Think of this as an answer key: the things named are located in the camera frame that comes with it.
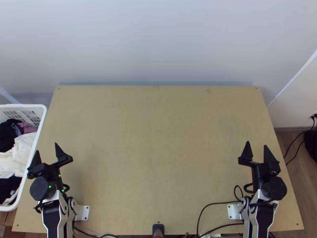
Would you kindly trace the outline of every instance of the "black bag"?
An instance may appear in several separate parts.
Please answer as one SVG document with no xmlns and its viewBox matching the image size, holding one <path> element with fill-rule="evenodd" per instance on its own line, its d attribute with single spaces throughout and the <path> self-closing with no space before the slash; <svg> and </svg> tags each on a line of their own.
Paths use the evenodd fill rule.
<svg viewBox="0 0 317 238">
<path fill-rule="evenodd" d="M 305 132 L 304 143 L 310 157 L 317 162 L 317 132 L 315 130 Z"/>
</svg>

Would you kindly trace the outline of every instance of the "power cord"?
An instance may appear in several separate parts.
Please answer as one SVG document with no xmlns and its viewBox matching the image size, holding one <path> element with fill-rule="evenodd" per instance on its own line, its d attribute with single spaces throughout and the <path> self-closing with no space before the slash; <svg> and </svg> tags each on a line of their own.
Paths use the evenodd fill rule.
<svg viewBox="0 0 317 238">
<path fill-rule="evenodd" d="M 111 237 L 114 237 L 114 238 L 119 238 L 119 236 L 115 236 L 115 235 L 112 235 L 112 234 L 104 234 L 104 235 L 102 235 L 101 237 L 88 234 L 88 233 L 84 232 L 83 230 L 78 229 L 77 227 L 75 227 L 75 226 L 74 226 L 74 222 L 73 222 L 73 229 L 79 231 L 80 233 L 83 233 L 84 235 L 87 235 L 87 236 L 90 236 L 90 237 L 93 237 L 93 238 L 103 238 L 103 237 L 105 237 L 105 236 L 111 236 Z"/>
<path fill-rule="evenodd" d="M 300 147 L 301 147 L 301 145 L 304 143 L 304 141 L 302 141 L 301 143 L 300 143 L 300 145 L 298 146 L 298 148 L 297 148 L 297 150 L 296 150 L 296 154 L 294 155 L 294 157 L 289 161 L 289 162 L 287 162 L 286 163 L 286 166 L 293 160 L 293 159 L 295 159 L 295 157 L 297 156 L 297 153 L 298 153 L 298 151 L 300 150 Z"/>
<path fill-rule="evenodd" d="M 235 188 L 233 189 L 233 194 L 235 195 L 235 199 L 237 199 L 239 202 L 243 202 L 243 201 L 242 201 L 241 199 L 239 199 L 239 198 L 237 197 L 237 195 L 235 194 L 235 189 L 236 189 L 236 188 L 239 188 L 239 189 L 240 189 L 241 196 L 242 196 L 242 198 L 244 198 L 242 189 L 240 188 L 239 185 L 236 185 Z"/>
<path fill-rule="evenodd" d="M 310 117 L 310 118 L 312 118 L 312 120 L 313 120 L 313 126 L 311 127 L 311 129 L 310 129 L 309 131 L 311 131 L 311 130 L 314 128 L 314 126 L 315 126 L 315 117 L 317 118 L 317 114 L 315 114 L 315 116 L 311 116 L 311 117 Z M 287 155 L 287 153 L 288 153 L 288 151 L 289 151 L 291 145 L 297 140 L 298 137 L 300 137 L 300 135 L 302 135 L 302 134 L 304 134 L 304 133 L 306 133 L 306 131 L 300 133 L 300 134 L 290 143 L 290 145 L 289 145 L 288 148 L 287 148 L 287 151 L 286 151 L 285 155 L 283 156 L 284 159 L 285 159 L 285 157 L 286 157 L 286 155 Z"/>
<path fill-rule="evenodd" d="M 198 229 L 199 229 L 199 221 L 200 221 L 200 219 L 201 219 L 201 215 L 202 215 L 202 213 L 203 213 L 203 211 L 207 208 L 207 207 L 209 207 L 209 206 L 211 206 L 211 205 L 218 205 L 218 204 L 228 204 L 228 203 L 233 203 L 233 202 L 239 202 L 239 200 L 235 200 L 235 201 L 229 201 L 229 202 L 215 202 L 215 203 L 210 203 L 210 204 L 207 204 L 206 206 L 204 206 L 204 208 L 201 210 L 201 213 L 199 214 L 199 217 L 198 217 L 198 221 L 197 221 L 197 229 L 196 229 L 196 236 L 197 236 L 197 238 L 200 238 L 200 237 L 202 237 L 202 236 L 204 236 L 204 235 L 207 235 L 207 234 L 209 234 L 209 233 L 211 233 L 212 231 L 214 231 L 214 230 L 217 230 L 217 229 L 220 229 L 220 228 L 222 228 L 222 227 L 226 227 L 227 225 L 225 225 L 225 226 L 219 226 L 219 227 L 217 227 L 217 228 L 215 228 L 215 229 L 212 229 L 212 230 L 210 230 L 210 231 L 208 231 L 208 232 L 206 232 L 206 233 L 204 233 L 203 235 L 199 235 L 198 234 Z M 240 225 L 241 223 L 234 223 L 234 224 L 228 224 L 229 226 L 234 226 L 234 225 Z"/>
<path fill-rule="evenodd" d="M 273 235 L 273 233 L 272 233 L 272 232 L 270 232 L 270 235 L 271 235 L 273 238 L 276 238 L 276 237 Z"/>
</svg>

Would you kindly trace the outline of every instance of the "electrical outlet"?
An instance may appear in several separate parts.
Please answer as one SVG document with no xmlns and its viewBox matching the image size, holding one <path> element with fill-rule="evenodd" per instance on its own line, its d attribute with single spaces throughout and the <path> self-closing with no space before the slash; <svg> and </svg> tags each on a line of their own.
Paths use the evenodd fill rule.
<svg viewBox="0 0 317 238">
<path fill-rule="evenodd" d="M 315 111 L 313 114 L 311 114 L 310 116 L 308 116 L 307 118 L 311 118 L 314 117 L 314 115 L 317 114 L 317 111 Z"/>
</svg>

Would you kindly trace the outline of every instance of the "white wall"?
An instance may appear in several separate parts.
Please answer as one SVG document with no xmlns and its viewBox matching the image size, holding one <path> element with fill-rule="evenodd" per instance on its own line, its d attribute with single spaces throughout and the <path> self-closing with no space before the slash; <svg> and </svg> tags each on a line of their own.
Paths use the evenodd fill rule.
<svg viewBox="0 0 317 238">
<path fill-rule="evenodd" d="M 315 0 L 0 0 L 0 86 L 29 101 L 69 83 L 258 85 L 268 104 L 316 49 L 316 10 Z"/>
<path fill-rule="evenodd" d="M 267 109 L 275 128 L 312 126 L 309 116 L 317 113 L 317 51 Z"/>
</svg>

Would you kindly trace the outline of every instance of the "clothes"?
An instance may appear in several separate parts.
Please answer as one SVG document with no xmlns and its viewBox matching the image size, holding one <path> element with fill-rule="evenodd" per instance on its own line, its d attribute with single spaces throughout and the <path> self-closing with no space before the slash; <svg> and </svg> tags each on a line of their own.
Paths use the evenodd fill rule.
<svg viewBox="0 0 317 238">
<path fill-rule="evenodd" d="M 17 123 L 17 126 L 20 128 L 20 131 L 22 132 L 22 134 L 26 134 L 26 133 L 31 133 L 31 132 L 36 132 L 37 131 L 37 127 L 34 127 L 34 126 L 28 124 L 27 122 Z"/>
<path fill-rule="evenodd" d="M 17 127 L 16 124 L 12 123 L 11 124 L 11 128 L 14 129 L 14 131 L 15 131 L 17 136 L 21 136 L 22 135 L 20 129 Z"/>
<path fill-rule="evenodd" d="M 3 204 L 3 202 L 10 198 L 12 195 L 15 194 L 16 190 L 20 186 L 22 178 L 18 178 L 15 176 L 12 176 L 10 178 L 0 178 L 0 204 Z"/>
<path fill-rule="evenodd" d="M 14 145 L 14 138 L 17 137 L 15 130 L 11 127 L 12 123 L 20 123 L 16 119 L 9 119 L 0 124 L 0 152 L 7 152 Z"/>
<path fill-rule="evenodd" d="M 15 138 L 14 147 L 6 153 L 0 152 L 0 178 L 12 175 L 22 177 L 36 136 L 36 132 Z"/>
</svg>

